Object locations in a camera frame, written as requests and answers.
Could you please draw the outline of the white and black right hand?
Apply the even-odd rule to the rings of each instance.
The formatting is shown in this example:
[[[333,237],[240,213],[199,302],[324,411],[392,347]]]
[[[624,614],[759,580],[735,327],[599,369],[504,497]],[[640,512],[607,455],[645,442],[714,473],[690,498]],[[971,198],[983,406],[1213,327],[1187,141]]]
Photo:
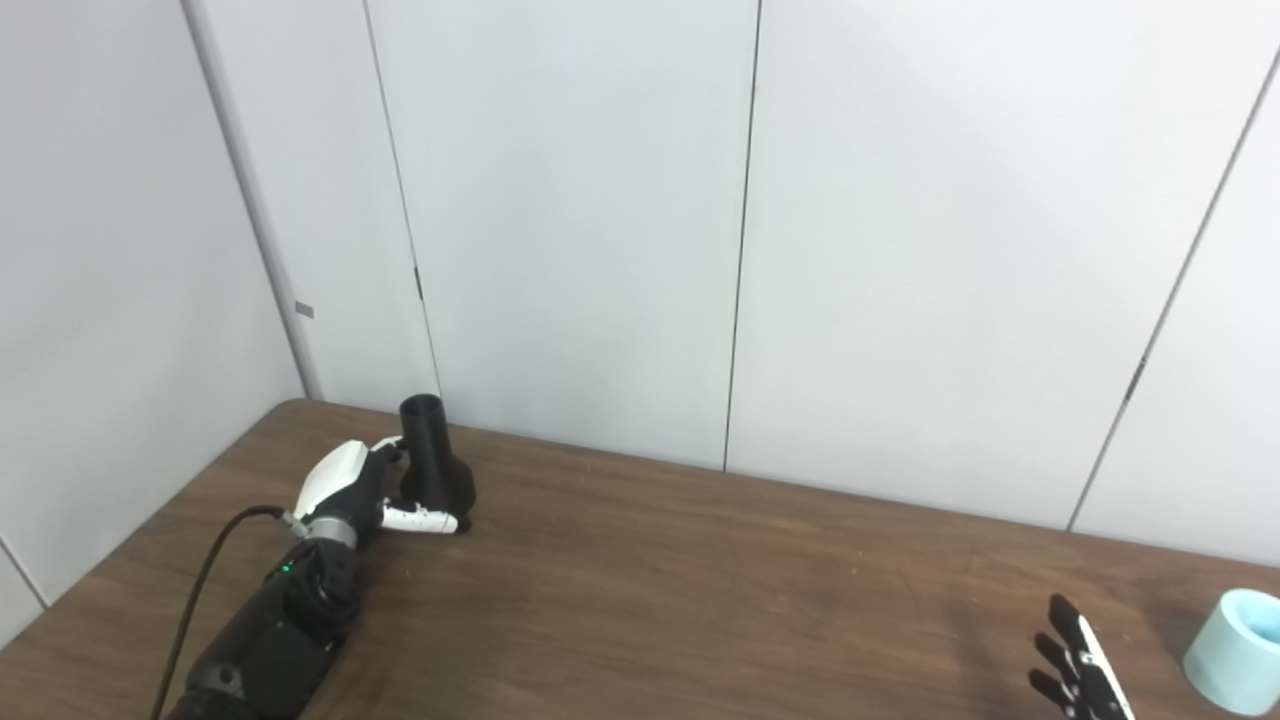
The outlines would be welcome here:
[[[1028,673],[1030,687],[1066,719],[1133,719],[1114,666],[1085,615],[1068,597],[1053,593],[1047,618],[1055,634],[1039,632],[1033,644],[1055,673],[1033,667]]]

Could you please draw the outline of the white and black left hand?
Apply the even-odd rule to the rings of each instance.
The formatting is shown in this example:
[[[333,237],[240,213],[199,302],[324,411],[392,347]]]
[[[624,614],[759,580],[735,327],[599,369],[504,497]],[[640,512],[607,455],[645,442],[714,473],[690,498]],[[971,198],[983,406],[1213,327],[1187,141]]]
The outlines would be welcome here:
[[[335,541],[352,550],[378,530],[431,536],[470,532],[467,518],[383,493],[385,475],[404,451],[406,442],[399,436],[372,446],[346,441],[311,469],[294,510],[284,512],[282,520],[302,541]]]

